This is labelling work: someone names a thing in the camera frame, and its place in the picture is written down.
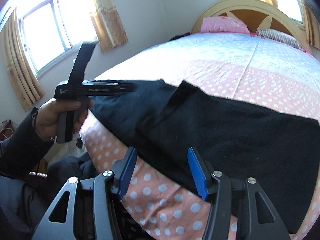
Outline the left forearm dark sleeve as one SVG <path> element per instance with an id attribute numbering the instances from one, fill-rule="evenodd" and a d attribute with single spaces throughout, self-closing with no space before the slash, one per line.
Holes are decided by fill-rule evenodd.
<path id="1" fill-rule="evenodd" d="M 12 136 L 1 141 L 2 176 L 26 177 L 53 146 L 53 139 L 43 139 L 35 129 L 38 110 L 33 108 Z"/>

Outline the person left hand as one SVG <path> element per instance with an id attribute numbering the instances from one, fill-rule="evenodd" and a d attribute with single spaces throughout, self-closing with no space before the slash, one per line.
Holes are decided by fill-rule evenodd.
<path id="1" fill-rule="evenodd" d="M 34 128 L 37 135 L 44 141 L 49 141 L 57 135 L 57 120 L 60 113 L 76 111 L 81 107 L 79 100 L 50 99 L 37 111 Z"/>

